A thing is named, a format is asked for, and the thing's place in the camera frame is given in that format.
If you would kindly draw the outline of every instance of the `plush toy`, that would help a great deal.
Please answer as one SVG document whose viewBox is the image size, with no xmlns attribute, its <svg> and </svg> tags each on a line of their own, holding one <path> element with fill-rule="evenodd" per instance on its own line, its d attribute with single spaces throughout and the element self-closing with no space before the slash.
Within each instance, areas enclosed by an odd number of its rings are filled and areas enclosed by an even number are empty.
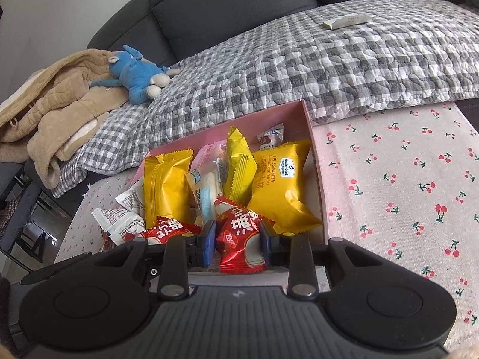
<svg viewBox="0 0 479 359">
<path fill-rule="evenodd" d="M 137 105 L 153 100 L 180 72 L 180 69 L 157 67 L 154 63 L 142 61 L 143 55 L 138 50 L 125 44 L 123 48 L 125 51 L 108 58 L 110 72 L 117 79 L 92 81 L 90 86 L 124 86 L 129 90 L 130 101 Z"/>
</svg>

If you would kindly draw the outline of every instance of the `sofa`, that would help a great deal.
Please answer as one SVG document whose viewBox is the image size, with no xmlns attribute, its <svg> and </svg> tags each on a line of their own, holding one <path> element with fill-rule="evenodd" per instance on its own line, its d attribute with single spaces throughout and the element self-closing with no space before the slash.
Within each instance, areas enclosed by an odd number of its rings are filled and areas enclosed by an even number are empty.
<svg viewBox="0 0 479 359">
<path fill-rule="evenodd" d="M 88 48 L 119 51 L 128 44 L 159 66 L 171 66 L 271 20 L 341 1 L 346 0 L 131 0 L 99 29 Z M 479 100 L 459 101 L 458 106 L 479 128 Z M 42 185 L 31 160 L 25 171 Z M 90 172 L 58 199 L 59 205 L 73 214 L 88 184 L 102 177 Z M 43 185 L 42 189 L 51 196 Z"/>
</svg>

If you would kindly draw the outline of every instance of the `red candy package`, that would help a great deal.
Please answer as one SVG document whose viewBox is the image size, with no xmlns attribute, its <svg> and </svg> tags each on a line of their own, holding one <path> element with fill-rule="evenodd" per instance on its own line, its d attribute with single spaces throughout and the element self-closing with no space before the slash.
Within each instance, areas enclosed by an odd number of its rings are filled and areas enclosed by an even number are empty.
<svg viewBox="0 0 479 359">
<path fill-rule="evenodd" d="M 258 215 L 222 196 L 216 198 L 215 208 L 220 271 L 227 274 L 263 271 Z"/>
<path fill-rule="evenodd" d="M 166 244 L 172 236 L 182 234 L 197 235 L 201 232 L 201 227 L 193 224 L 181 223 L 178 220 L 168 219 L 166 217 L 157 217 L 157 226 L 152 229 L 140 232 L 135 237 L 148 239 L 148 244 Z"/>
</svg>

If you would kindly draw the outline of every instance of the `gray and white checkered blanket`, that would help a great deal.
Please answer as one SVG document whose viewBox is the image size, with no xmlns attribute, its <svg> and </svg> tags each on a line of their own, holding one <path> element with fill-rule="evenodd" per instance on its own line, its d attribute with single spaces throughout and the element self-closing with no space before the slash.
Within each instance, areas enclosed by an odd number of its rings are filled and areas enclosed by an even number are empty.
<svg viewBox="0 0 479 359">
<path fill-rule="evenodd" d="M 326 30 L 348 13 L 367 24 Z M 87 171 L 138 166 L 155 147 L 257 110 L 304 98 L 313 123 L 381 109 L 479 97 L 479 20 L 438 0 L 353 0 L 296 13 L 179 62 L 151 104 L 111 112 L 65 164 L 60 196 Z"/>
</svg>

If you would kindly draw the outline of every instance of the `snack package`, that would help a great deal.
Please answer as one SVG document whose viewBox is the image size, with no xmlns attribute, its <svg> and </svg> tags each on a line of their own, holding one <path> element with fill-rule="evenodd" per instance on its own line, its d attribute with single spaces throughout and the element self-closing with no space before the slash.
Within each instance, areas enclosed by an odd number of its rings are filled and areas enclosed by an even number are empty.
<svg viewBox="0 0 479 359">
<path fill-rule="evenodd" d="M 215 201 L 218 212 L 216 238 L 221 254 L 219 269 L 227 274 L 245 274 L 264 270 L 258 215 L 221 196 Z"/>
<path fill-rule="evenodd" d="M 193 224 L 181 223 L 175 219 L 167 217 L 158 217 L 157 226 L 136 234 L 135 237 L 148 239 L 148 244 L 166 244 L 172 236 L 190 234 L 193 236 L 199 234 L 201 227 Z"/>
<path fill-rule="evenodd" d="M 101 229 L 117 245 L 133 239 L 145 230 L 145 221 L 125 209 L 93 209 L 92 215 Z"/>
<path fill-rule="evenodd" d="M 284 138 L 284 125 L 283 123 L 275 125 L 267 131 L 258 135 L 258 141 L 260 142 L 260 151 L 268 148 L 274 148 L 283 144 Z"/>
<path fill-rule="evenodd" d="M 251 198 L 251 183 L 257 165 L 246 139 L 236 127 L 230 127 L 226 143 L 228 171 L 223 192 L 231 201 L 246 205 Z"/>
<path fill-rule="evenodd" d="M 136 181 L 130 189 L 115 198 L 122 207 L 145 218 L 145 198 L 143 194 L 143 177 Z"/>
<path fill-rule="evenodd" d="M 182 223 L 191 221 L 185 175 L 192 157 L 193 150 L 183 150 L 145 158 L 143 191 L 147 229 L 156 226 L 157 216 L 175 218 Z"/>
<path fill-rule="evenodd" d="M 303 166 L 310 147 L 309 140 L 301 140 L 254 154 L 258 171 L 248 209 L 272 220 L 279 234 L 297 234 L 322 224 L 301 202 Z"/>
<path fill-rule="evenodd" d="M 224 153 L 225 142 L 204 146 L 193 159 L 186 180 L 195 196 L 197 217 L 195 224 L 203 226 L 208 220 L 215 219 L 215 199 L 223 195 L 221 185 L 221 165 L 219 156 Z"/>
</svg>

